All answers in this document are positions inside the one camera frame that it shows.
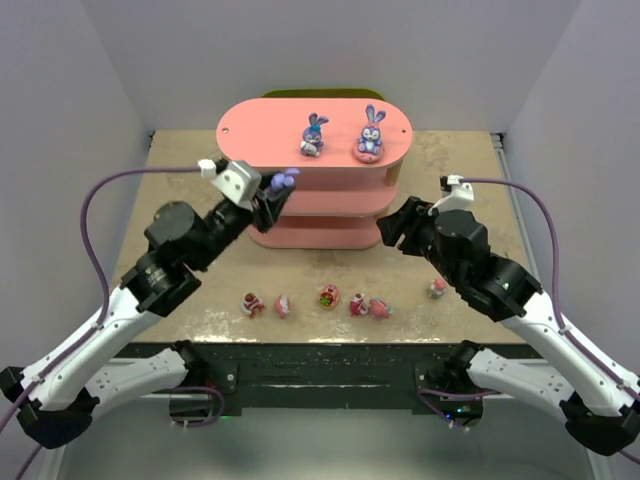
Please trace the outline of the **purple bunny with cupcake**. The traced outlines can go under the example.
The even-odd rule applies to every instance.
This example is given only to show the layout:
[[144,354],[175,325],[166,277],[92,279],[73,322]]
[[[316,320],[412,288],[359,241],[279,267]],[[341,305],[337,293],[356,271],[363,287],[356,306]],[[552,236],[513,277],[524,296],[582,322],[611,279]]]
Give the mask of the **purple bunny with cupcake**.
[[299,174],[300,171],[295,168],[289,168],[275,173],[270,181],[269,193],[277,194],[283,190],[294,188],[296,177]]

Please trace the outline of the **purple bunny with bottle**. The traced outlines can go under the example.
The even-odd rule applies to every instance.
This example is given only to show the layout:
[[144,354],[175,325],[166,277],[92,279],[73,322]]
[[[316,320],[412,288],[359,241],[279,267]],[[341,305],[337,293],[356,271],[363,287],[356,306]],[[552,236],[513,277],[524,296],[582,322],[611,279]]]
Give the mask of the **purple bunny with bottle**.
[[329,119],[313,112],[309,115],[308,121],[309,125],[302,133],[299,150],[303,156],[319,157],[324,147],[322,126],[327,124]]

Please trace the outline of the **red white strawberry toy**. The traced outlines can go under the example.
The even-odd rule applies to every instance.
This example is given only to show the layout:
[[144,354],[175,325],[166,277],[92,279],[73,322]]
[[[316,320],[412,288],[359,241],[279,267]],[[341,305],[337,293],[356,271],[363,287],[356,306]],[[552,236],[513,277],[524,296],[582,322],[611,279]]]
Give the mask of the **red white strawberry toy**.
[[255,318],[265,310],[265,305],[258,296],[249,292],[243,298],[241,309],[247,317]]

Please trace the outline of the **red pink cake toy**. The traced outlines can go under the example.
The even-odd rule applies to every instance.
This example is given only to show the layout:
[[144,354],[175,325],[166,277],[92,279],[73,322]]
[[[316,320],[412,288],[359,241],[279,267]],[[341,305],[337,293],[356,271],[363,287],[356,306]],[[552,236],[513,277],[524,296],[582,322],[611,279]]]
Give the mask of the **red pink cake toy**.
[[356,293],[349,302],[349,311],[352,317],[368,315],[369,305],[365,296],[361,293]]

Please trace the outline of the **round pink flower toy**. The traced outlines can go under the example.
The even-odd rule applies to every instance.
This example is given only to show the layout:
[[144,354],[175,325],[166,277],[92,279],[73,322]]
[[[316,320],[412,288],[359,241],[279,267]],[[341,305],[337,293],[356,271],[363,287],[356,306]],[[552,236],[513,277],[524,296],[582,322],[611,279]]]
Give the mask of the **round pink flower toy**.
[[317,305],[325,310],[334,309],[340,301],[340,290],[334,284],[327,284],[319,293],[316,299]]

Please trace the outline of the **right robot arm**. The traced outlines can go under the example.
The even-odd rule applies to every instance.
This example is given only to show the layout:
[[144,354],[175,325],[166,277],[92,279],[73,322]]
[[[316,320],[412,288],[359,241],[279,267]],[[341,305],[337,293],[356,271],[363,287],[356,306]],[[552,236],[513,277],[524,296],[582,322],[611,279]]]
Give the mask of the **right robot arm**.
[[486,227],[464,210],[431,212],[410,197],[377,220],[384,245],[425,258],[473,310],[512,331],[554,369],[531,371],[465,341],[449,366],[483,393],[509,395],[564,424],[585,448],[612,456],[639,436],[639,377],[617,364],[564,316],[539,281],[491,251]]

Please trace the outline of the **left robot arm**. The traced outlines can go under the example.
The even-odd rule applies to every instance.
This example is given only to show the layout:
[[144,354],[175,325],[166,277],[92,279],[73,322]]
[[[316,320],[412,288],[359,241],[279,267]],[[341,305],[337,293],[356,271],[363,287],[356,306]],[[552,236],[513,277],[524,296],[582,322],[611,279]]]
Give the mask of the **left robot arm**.
[[148,250],[100,309],[62,344],[28,367],[1,372],[1,391],[18,407],[23,432],[53,450],[93,421],[144,395],[202,390],[207,364],[187,341],[113,371],[106,365],[134,337],[168,317],[201,285],[204,272],[250,226],[268,232],[295,189],[278,174],[247,203],[225,196],[205,217],[184,201],[163,205],[145,230]]

